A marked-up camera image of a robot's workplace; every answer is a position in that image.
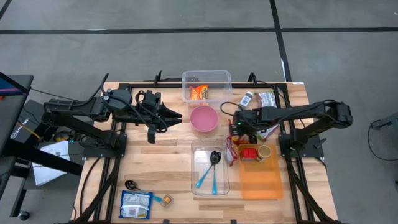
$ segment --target pink bowl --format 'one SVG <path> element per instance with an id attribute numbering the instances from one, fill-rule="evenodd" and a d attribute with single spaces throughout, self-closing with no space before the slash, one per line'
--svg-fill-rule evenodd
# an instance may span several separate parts
<path id="1" fill-rule="evenodd" d="M 218 114 L 210 106 L 198 106 L 193 109 L 190 115 L 190 121 L 196 130 L 200 132 L 208 132 L 217 127 Z"/>

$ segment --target orange plastic tray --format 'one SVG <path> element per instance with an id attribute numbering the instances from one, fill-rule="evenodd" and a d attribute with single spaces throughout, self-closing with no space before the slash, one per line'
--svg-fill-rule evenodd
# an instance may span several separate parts
<path id="1" fill-rule="evenodd" d="M 271 155 L 264 162 L 242 161 L 241 151 L 245 147 L 255 147 L 258 144 L 243 144 L 239 150 L 239 175 L 243 199 L 282 199 L 282 179 L 278 164 L 278 155 L 275 145 L 267 144 L 271 148 Z"/>

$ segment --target food package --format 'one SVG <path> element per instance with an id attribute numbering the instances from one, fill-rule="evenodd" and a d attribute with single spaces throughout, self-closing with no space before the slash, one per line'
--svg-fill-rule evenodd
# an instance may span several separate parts
<path id="1" fill-rule="evenodd" d="M 200 85 L 198 87 L 189 87 L 190 89 L 190 96 L 189 99 L 190 100 L 207 100 L 208 99 L 208 95 L 207 95 L 207 91 L 209 89 L 208 85 Z"/>
<path id="2" fill-rule="evenodd" d="M 153 195 L 152 192 L 123 190 L 119 218 L 149 219 Z"/>
<path id="3" fill-rule="evenodd" d="M 264 93 L 256 93 L 257 95 L 257 102 L 258 102 L 258 107 L 261 108 L 263 106 L 273 106 L 276 107 L 276 101 L 275 101 L 275 94 L 273 92 L 264 92 Z M 278 124 L 268 128 L 266 132 L 257 132 L 258 135 L 260 135 L 264 140 L 267 140 L 267 138 L 278 128 Z"/>
<path id="4" fill-rule="evenodd" d="M 237 147 L 232 142 L 231 137 L 226 138 L 226 160 L 229 166 L 232 166 L 234 161 L 238 158 L 236 153 Z"/>

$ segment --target small bottle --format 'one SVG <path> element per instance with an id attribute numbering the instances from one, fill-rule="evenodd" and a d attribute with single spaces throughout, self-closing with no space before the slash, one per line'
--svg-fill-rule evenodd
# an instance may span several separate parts
<path id="1" fill-rule="evenodd" d="M 247 92 L 241 102 L 239 103 L 239 105 L 241 105 L 243 107 L 243 109 L 246 109 L 246 107 L 248 106 L 248 104 L 250 103 L 251 99 L 253 98 L 253 93 L 252 92 Z"/>

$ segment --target concrete floor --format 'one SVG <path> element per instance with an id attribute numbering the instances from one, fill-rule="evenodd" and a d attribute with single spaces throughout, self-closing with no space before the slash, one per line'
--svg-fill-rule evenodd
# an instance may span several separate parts
<path id="1" fill-rule="evenodd" d="M 398 26 L 394 0 L 278 0 L 277 7 L 282 27 Z M 260 0 L 12 0 L 0 20 L 0 30 L 273 25 L 269 2 Z M 352 127 L 323 135 L 330 186 L 345 223 L 398 218 L 398 162 L 376 159 L 366 143 L 369 123 L 398 111 L 397 38 L 398 32 L 284 34 L 292 79 L 306 83 L 310 101 L 332 98 L 352 109 Z M 114 81 L 149 79 L 159 70 L 162 78 L 175 78 L 209 69 L 229 70 L 234 81 L 250 72 L 265 81 L 284 80 L 274 33 L 0 35 L 0 52 L 2 72 L 33 74 L 34 88 L 82 99 L 107 72 Z M 49 99 L 37 93 L 31 98 Z M 391 128 L 372 132 L 376 153 L 398 157 L 395 135 Z M 8 218 L 20 181 L 11 179 L 0 201 L 1 223 L 22 223 Z M 77 186 L 75 178 L 63 189 L 28 192 L 23 209 L 32 217 L 25 223 L 66 222 Z"/>

